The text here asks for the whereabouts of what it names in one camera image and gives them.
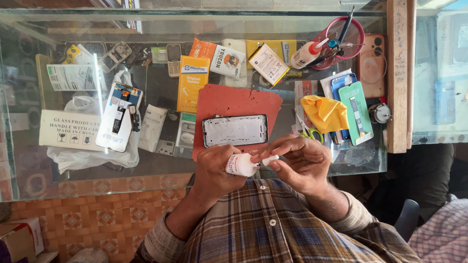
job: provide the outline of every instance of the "patterned floor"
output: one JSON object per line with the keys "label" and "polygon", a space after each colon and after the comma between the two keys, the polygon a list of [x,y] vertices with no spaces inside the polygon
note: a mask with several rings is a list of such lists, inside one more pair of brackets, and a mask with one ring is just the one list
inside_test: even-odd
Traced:
{"label": "patterned floor", "polygon": [[104,249],[111,263],[127,263],[148,230],[184,195],[185,189],[169,189],[13,202],[11,219],[39,217],[45,249],[58,251],[61,263],[86,246]]}

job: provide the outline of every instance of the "hand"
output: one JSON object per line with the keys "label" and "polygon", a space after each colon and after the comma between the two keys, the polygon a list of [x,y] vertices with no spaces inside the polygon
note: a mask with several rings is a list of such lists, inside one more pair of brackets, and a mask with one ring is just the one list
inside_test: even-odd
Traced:
{"label": "hand", "polygon": [[274,160],[270,167],[278,177],[294,190],[309,198],[325,196],[331,152],[318,140],[296,135],[285,135],[267,146],[251,152],[252,162],[272,155],[282,155],[286,162]]}
{"label": "hand", "polygon": [[242,188],[247,177],[226,173],[227,160],[241,153],[232,145],[213,145],[197,155],[195,182],[190,193],[196,192],[202,201],[216,203],[228,193]]}

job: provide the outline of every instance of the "glass display counter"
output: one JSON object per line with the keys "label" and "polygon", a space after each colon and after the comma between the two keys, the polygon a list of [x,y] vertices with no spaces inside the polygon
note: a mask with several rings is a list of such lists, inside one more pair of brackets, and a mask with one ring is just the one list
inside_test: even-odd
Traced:
{"label": "glass display counter", "polygon": [[[365,33],[385,33],[386,13],[359,10],[369,1],[361,2],[353,18],[359,21]],[[60,153],[66,149],[39,145],[42,110],[62,111],[76,96],[106,100],[114,75],[120,70],[130,72],[134,87],[144,92],[139,108],[141,117],[149,104],[168,110],[160,141],[172,147],[177,141],[181,119],[176,111],[178,78],[168,75],[167,64],[121,63],[111,72],[103,73],[101,94],[82,90],[55,91],[46,65],[60,64],[72,44],[82,44],[97,57],[121,41],[142,50],[177,43],[182,47],[182,54],[188,55],[195,37],[216,44],[228,38],[288,39],[301,47],[332,20],[347,16],[351,7],[338,4],[338,8],[328,7],[323,11],[310,11],[310,8],[304,11],[180,9],[0,9],[1,201],[180,188],[186,187],[195,172],[196,163],[191,159],[190,147],[175,147],[168,154],[139,148],[138,165],[132,168],[110,162],[80,168],[80,163],[89,163],[92,157],[73,159],[71,155],[64,159]],[[135,29],[127,28],[127,24],[135,25]],[[301,78],[283,79],[275,88],[293,91],[296,80],[318,80],[320,93],[319,80],[348,68],[355,72],[356,64],[354,57],[326,70],[309,69]],[[250,73],[245,88],[254,89],[252,84],[256,81]],[[210,73],[209,83],[221,82],[221,75]],[[295,124],[293,108],[294,101],[283,101],[270,141],[291,132]],[[348,143],[340,145],[329,175],[386,171],[384,128],[382,124],[374,125],[374,138],[358,147]],[[63,139],[58,133],[41,136]],[[83,143],[78,137],[75,141]],[[60,160],[60,166],[54,160]],[[67,161],[74,164],[74,169],[63,169],[69,165]]]}
{"label": "glass display counter", "polygon": [[417,3],[412,144],[468,142],[468,13]]}

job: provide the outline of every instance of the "white plastic bag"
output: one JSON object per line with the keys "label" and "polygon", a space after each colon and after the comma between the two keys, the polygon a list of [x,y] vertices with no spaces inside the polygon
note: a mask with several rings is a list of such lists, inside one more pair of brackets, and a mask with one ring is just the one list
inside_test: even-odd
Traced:
{"label": "white plastic bag", "polygon": [[[121,70],[114,76],[114,81],[131,86],[130,73]],[[106,106],[107,100],[101,102],[101,106]],[[90,96],[76,96],[69,101],[64,111],[100,114],[99,100]],[[47,147],[47,156],[58,164],[58,169],[62,174],[66,170],[79,170],[88,167],[102,165],[106,162],[122,165],[125,168],[135,167],[139,162],[138,139],[140,132],[132,132],[128,140],[127,149],[124,153],[119,153],[107,149],[106,152],[85,151],[79,149]]]}

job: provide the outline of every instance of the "glue bottle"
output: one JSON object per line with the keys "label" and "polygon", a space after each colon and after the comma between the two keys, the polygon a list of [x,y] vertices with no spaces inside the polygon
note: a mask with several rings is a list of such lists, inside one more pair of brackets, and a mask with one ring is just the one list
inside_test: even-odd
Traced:
{"label": "glue bottle", "polygon": [[[226,164],[226,172],[232,175],[242,175],[251,177],[257,171],[260,163],[253,163],[250,161],[252,157],[249,153],[233,154],[229,157]],[[267,166],[270,161],[279,159],[278,155],[273,155],[262,160],[262,164]]]}
{"label": "glue bottle", "polygon": [[320,51],[322,51],[322,45],[327,41],[328,38],[325,38],[322,42],[307,42],[294,53],[291,58],[291,65],[294,68],[300,69],[316,60],[320,55]]}

